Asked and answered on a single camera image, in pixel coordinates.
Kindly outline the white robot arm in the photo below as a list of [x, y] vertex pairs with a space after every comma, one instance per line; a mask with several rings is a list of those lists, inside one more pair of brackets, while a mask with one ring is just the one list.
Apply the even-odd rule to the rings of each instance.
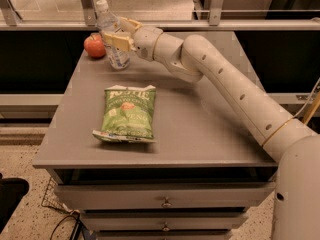
[[320, 135], [294, 118], [233, 66], [205, 37], [179, 39], [122, 18], [106, 44], [163, 64], [174, 76], [207, 77], [267, 154], [278, 163], [272, 240], [320, 240]]

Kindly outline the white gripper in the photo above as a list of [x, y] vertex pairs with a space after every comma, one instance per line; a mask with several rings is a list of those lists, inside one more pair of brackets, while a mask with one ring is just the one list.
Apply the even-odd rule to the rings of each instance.
[[120, 24], [122, 32], [102, 32], [105, 43], [124, 52], [134, 51], [136, 48], [136, 54], [141, 59], [154, 61], [156, 44], [163, 31], [153, 26], [143, 26], [141, 22], [125, 17], [120, 18]]

